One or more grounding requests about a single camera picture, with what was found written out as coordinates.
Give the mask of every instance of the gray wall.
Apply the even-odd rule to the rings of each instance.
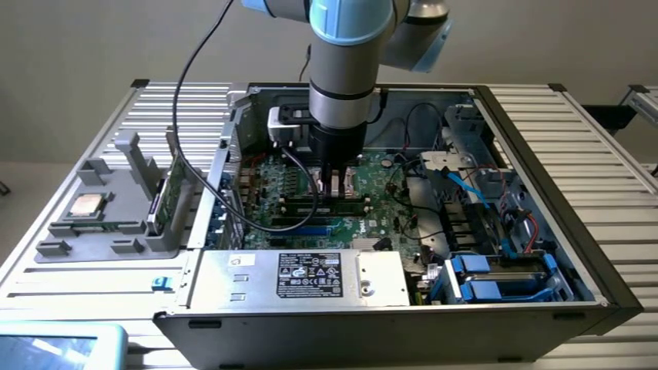
[[[73,161],[132,79],[177,77],[221,3],[1,0],[0,160]],[[656,0],[449,4],[456,25],[435,71],[383,68],[380,81],[562,82],[592,103],[615,102],[631,82],[658,84]],[[309,32],[235,6],[190,80],[295,80]],[[635,145],[639,155],[655,155],[654,142]]]

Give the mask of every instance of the white sticker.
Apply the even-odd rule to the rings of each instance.
[[[228,266],[253,266],[256,254],[232,254],[228,256]]]

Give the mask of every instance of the light blue robot joint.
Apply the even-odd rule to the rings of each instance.
[[[353,46],[375,39],[392,19],[383,0],[313,0],[308,15],[315,34],[328,43]]]

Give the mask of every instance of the green circuit board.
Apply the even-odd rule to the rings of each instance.
[[[392,160],[392,155],[384,152],[367,152],[360,159],[360,165],[351,167],[353,197],[367,194],[372,207],[363,217],[332,217],[328,233],[321,236],[277,236],[251,229],[244,235],[244,249],[348,249],[357,239],[388,237],[393,251],[399,251],[403,257],[413,257],[419,252],[419,242],[401,236],[393,228],[393,219],[397,217],[400,224],[404,225],[409,219],[409,210],[384,192],[387,181],[397,165],[384,168],[381,166],[384,159]],[[309,168],[309,171],[315,173],[317,168]],[[400,183],[399,171],[396,183]],[[267,196],[260,197],[256,204],[257,192],[263,189]],[[269,156],[249,169],[243,170],[240,196],[249,218],[259,223],[271,224],[280,194],[291,193],[308,194],[307,178],[301,171],[295,166],[287,166],[280,158]],[[411,237],[419,236],[417,230],[408,230],[407,234]]]

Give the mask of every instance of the motherboard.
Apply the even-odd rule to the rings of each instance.
[[[309,226],[287,234],[269,234],[248,230],[244,249],[361,249],[384,240],[393,251],[405,258],[419,252],[419,242],[400,233],[411,212],[393,201],[384,191],[397,168],[393,155],[385,152],[364,152],[355,166],[347,170],[344,198],[333,209],[320,205],[317,217]],[[309,166],[316,178],[319,168]],[[279,156],[256,156],[247,160],[239,179],[239,193],[248,217],[260,224],[276,225],[281,208],[308,212],[309,187],[303,172]],[[305,203],[292,203],[303,199]],[[408,237],[417,237],[416,229],[405,230]]]

